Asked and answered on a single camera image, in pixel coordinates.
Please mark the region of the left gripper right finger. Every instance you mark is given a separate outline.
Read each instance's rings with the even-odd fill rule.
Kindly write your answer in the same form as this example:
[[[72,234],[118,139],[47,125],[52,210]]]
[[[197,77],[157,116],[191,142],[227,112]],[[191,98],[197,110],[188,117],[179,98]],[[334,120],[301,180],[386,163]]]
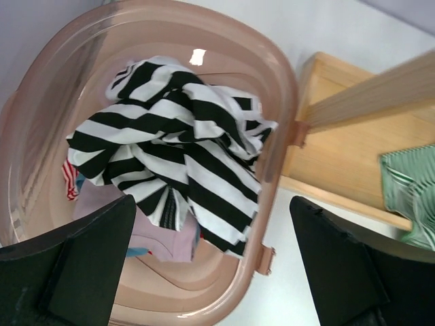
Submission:
[[[302,196],[289,210],[321,325],[434,324],[434,252]]]

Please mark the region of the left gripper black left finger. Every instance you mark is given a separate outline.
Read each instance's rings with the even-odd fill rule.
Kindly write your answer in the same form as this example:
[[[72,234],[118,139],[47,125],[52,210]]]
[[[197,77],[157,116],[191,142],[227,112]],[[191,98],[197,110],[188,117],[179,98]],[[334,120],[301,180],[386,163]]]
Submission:
[[[124,196],[1,248],[1,324],[108,325],[136,208]]]

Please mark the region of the blue tank top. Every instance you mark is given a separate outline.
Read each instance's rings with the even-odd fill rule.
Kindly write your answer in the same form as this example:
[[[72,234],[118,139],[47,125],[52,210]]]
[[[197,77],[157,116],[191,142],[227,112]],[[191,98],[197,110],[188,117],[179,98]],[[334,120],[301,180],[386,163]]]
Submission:
[[[149,249],[143,247],[131,247],[128,248],[126,252],[126,257],[138,257],[142,255],[153,255],[153,253]]]

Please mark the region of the mauve ribbed tank top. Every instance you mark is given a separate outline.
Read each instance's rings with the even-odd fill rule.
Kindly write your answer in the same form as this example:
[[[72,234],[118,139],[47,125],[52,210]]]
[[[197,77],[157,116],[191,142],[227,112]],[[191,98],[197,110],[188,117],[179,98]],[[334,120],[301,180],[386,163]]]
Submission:
[[[81,219],[122,196],[114,185],[98,187],[85,180],[75,203],[73,219]],[[183,228],[175,231],[152,225],[137,209],[128,248],[147,248],[159,261],[188,263],[194,257],[199,239],[200,229],[191,214],[186,216]]]

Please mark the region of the red white striped tank top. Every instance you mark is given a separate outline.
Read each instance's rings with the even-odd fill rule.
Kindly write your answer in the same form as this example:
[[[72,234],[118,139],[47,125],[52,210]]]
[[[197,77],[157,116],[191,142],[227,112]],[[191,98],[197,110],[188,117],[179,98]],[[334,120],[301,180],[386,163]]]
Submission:
[[[68,160],[63,162],[61,170],[65,180],[66,197],[69,201],[74,201],[80,193],[78,186],[79,171]]]

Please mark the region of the green white striped tank top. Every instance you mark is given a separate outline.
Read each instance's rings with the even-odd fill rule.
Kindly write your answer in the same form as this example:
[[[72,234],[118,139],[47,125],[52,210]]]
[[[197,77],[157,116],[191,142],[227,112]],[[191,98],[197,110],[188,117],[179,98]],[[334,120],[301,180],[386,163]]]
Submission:
[[[384,206],[411,221],[406,244],[434,250],[434,145],[379,156]]]

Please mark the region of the black white striped tank top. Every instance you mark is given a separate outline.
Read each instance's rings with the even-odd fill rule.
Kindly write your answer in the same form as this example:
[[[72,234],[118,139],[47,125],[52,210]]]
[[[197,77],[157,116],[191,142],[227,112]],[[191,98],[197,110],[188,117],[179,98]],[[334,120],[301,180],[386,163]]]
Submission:
[[[256,167],[277,122],[257,96],[208,84],[178,60],[130,61],[108,83],[106,108],[67,136],[67,159],[96,186],[134,198],[155,226],[242,257],[259,212]]]

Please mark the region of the wooden clothes rack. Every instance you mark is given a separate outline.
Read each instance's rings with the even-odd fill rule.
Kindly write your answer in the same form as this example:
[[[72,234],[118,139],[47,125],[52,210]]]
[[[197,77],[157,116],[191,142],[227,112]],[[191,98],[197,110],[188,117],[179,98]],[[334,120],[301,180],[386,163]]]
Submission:
[[[375,75],[318,52],[300,79],[304,147],[285,157],[282,188],[400,230],[385,210],[378,158],[434,142],[434,52]]]

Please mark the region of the pink translucent plastic basket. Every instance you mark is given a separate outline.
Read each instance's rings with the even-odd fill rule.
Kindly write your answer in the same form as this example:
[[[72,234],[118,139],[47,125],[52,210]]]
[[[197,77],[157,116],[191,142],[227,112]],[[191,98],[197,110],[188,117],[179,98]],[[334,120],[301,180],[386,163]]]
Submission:
[[[255,94],[278,129],[258,161],[260,211],[242,258],[199,243],[190,264],[151,255],[128,258],[111,311],[112,325],[215,325],[246,294],[254,274],[267,275],[275,252],[263,245],[298,91],[285,54],[267,37],[221,13],[178,1],[116,1],[61,29],[1,111],[1,243],[11,245],[70,222],[60,167],[66,136],[105,107],[104,90],[128,61],[156,55],[191,65],[201,78]]]

